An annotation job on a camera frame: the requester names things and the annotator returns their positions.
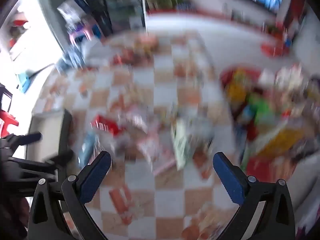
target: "silver screw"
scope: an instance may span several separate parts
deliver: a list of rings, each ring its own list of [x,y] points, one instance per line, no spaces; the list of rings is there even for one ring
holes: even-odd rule
[[[283,179],[280,179],[280,180],[279,180],[279,184],[280,184],[281,186],[284,186],[284,185],[285,185],[285,181],[284,181]]]
[[[71,176],[68,177],[69,181],[75,181],[75,179],[76,179],[75,175],[71,175]]]
[[[249,177],[248,177],[248,181],[250,181],[250,182],[256,182],[257,179],[256,179],[254,176],[249,176]]]
[[[43,185],[44,183],[45,183],[45,179],[40,179],[40,180],[39,180],[39,184],[40,184],[40,185]]]

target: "table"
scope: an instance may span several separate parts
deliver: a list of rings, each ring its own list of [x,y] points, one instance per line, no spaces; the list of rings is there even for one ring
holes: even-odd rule
[[[97,113],[117,105],[132,84],[154,113],[172,104],[201,112],[215,125],[214,151],[223,151],[238,165],[231,115],[220,82],[201,38],[196,32],[158,33],[159,48],[151,59],[132,66],[101,66],[97,71],[71,70],[67,76],[53,71],[46,80],[33,113],[64,107],[74,125],[69,138],[78,152],[84,134]],[[115,36],[105,44],[116,53],[131,46],[136,33]],[[194,73],[202,73],[194,82]],[[212,170],[212,159],[194,157],[187,166],[153,176],[142,154],[116,161],[87,209],[107,238],[208,239],[227,225],[238,205],[231,202]]]

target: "checkered tablecloth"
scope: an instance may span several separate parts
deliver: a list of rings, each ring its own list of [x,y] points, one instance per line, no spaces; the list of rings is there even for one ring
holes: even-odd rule
[[[215,125],[214,150],[238,164],[229,107],[201,39],[192,32],[158,37],[159,48],[151,59],[134,67],[101,66],[98,71],[73,70],[67,76],[53,71],[33,113],[61,107],[70,111],[74,121],[70,145],[78,152],[94,116],[107,114],[119,94],[130,94],[126,87],[134,84],[154,113],[176,104],[206,115]],[[105,47],[116,51],[131,46],[135,38],[127,33],[112,38]],[[192,73],[199,72],[201,81],[195,83]],[[197,156],[181,171],[173,167],[153,176],[137,153],[116,162],[87,209],[110,240],[214,238],[238,206],[212,165],[202,169],[208,162],[212,160]]]

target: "pink package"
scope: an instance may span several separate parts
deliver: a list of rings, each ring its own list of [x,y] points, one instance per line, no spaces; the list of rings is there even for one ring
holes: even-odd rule
[[[138,142],[137,148],[151,165],[151,172],[155,176],[176,163],[170,132],[150,134]]]
[[[156,132],[160,127],[159,119],[143,106],[134,105],[125,113],[127,121],[145,133]]]

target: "red stool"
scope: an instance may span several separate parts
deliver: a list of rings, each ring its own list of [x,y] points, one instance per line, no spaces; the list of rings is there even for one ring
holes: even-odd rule
[[[0,137],[6,137],[10,133],[7,131],[7,127],[9,124],[13,124],[15,126],[19,126],[19,122],[13,117],[13,115],[7,113],[6,111],[0,109],[0,119],[3,123],[0,125]]]

